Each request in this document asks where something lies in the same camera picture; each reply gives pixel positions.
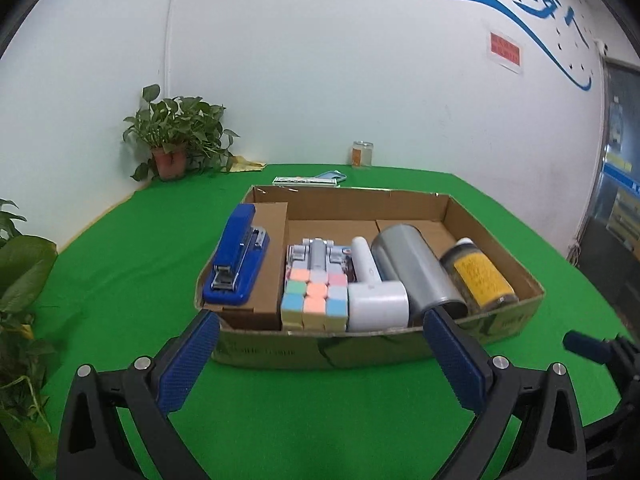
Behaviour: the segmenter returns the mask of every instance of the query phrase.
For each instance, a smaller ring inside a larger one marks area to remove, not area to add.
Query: green table
[[[268,166],[261,173],[204,174],[137,192],[64,251],[39,300],[38,336],[60,349],[46,394],[60,428],[79,365],[126,367],[154,354],[194,316],[194,282],[251,184],[275,176],[314,176],[336,166]],[[515,338],[493,344],[516,365],[566,364],[583,422],[617,402],[606,370],[564,351],[576,329],[598,338],[624,332],[609,305],[550,245],[498,203],[450,174],[393,168],[351,170],[355,187],[453,195],[546,289],[539,312]],[[124,424],[151,479],[158,474],[128,412]],[[214,479],[429,479],[453,450],[472,415],[462,410],[437,362],[322,372],[253,371],[207,364],[177,431]],[[517,425],[507,430],[486,478],[506,458]]]

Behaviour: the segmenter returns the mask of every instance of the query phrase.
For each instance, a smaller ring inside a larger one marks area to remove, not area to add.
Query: potted plant
[[[132,178],[140,181],[151,170],[161,180],[175,180],[184,176],[187,168],[204,170],[229,170],[233,155],[235,132],[224,129],[220,119],[225,108],[210,105],[201,97],[175,97],[154,102],[160,95],[158,85],[147,86],[142,91],[146,105],[135,117],[124,120],[131,123],[123,134],[126,141],[130,134],[144,142],[152,158],[137,168]]]
[[[53,467],[56,438],[44,415],[47,396],[46,355],[53,346],[36,339],[31,310],[56,261],[53,242],[22,235],[15,220],[25,221],[0,200],[0,424],[32,470]]]

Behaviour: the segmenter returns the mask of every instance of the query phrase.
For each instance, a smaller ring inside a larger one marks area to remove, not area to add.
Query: cardboard divider
[[[511,283],[520,302],[456,322],[482,344],[519,333],[536,313],[542,286],[476,218],[446,195],[353,188],[252,187],[245,202],[255,203],[254,225],[267,229],[270,248],[254,291],[242,307],[208,305],[202,287],[210,260],[196,283],[194,305],[222,318],[213,358],[249,368],[321,369],[391,364],[427,358],[431,351],[421,327],[374,333],[286,332],[280,330],[287,246],[321,237],[349,245],[355,236],[369,243],[390,225],[414,225],[437,257],[469,237]]]

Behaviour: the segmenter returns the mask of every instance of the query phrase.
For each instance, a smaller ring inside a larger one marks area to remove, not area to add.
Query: jar with yellow label
[[[459,240],[444,253],[440,263],[459,288],[472,315],[519,301],[513,287],[469,238]]]
[[[373,162],[373,142],[354,140],[351,147],[351,166],[368,168]]]

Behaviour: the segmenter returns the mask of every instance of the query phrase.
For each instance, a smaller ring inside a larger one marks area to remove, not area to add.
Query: gray tin can
[[[443,306],[453,319],[467,315],[462,295],[414,226],[384,229],[371,243],[371,254],[383,280],[404,285],[412,322],[422,322],[424,313],[436,306]]]

